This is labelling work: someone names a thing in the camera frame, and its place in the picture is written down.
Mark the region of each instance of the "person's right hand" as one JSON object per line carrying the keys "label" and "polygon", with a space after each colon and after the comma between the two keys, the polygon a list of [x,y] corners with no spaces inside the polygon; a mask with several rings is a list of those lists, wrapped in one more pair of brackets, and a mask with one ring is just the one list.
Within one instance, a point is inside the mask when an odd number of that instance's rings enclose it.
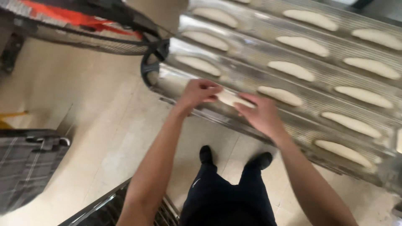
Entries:
{"label": "person's right hand", "polygon": [[273,140],[287,134],[282,120],[278,116],[274,100],[244,92],[238,93],[238,96],[257,105],[257,107],[253,109],[243,104],[235,103],[236,110],[238,110],[252,126]]}

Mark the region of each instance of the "black pants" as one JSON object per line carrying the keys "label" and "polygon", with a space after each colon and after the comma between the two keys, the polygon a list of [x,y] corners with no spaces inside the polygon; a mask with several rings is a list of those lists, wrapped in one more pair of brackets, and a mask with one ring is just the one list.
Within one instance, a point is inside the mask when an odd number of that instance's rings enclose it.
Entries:
{"label": "black pants", "polygon": [[246,165],[238,185],[232,185],[217,174],[213,164],[202,164],[183,205],[182,217],[189,217],[197,207],[220,201],[244,203],[276,225],[261,170]]}

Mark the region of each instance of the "tile floor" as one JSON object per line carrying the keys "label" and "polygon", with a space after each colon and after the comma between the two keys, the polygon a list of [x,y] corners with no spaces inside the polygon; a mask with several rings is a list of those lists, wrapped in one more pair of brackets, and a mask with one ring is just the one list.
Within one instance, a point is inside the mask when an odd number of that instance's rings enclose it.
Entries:
{"label": "tile floor", "polygon": [[[174,30],[186,2],[132,1],[161,25]],[[16,128],[52,128],[73,138],[43,194],[0,217],[0,225],[55,226],[90,204],[136,170],[170,106],[160,102],[139,77],[141,57],[117,56],[29,39],[11,77],[0,79],[2,112],[29,110],[8,120]],[[178,209],[200,167],[198,150],[209,144],[218,173],[237,184],[245,162],[272,149],[201,118],[186,119],[167,189]],[[317,167],[361,225],[390,225],[398,201],[364,181]],[[309,225],[279,154],[263,171],[279,226]]]}

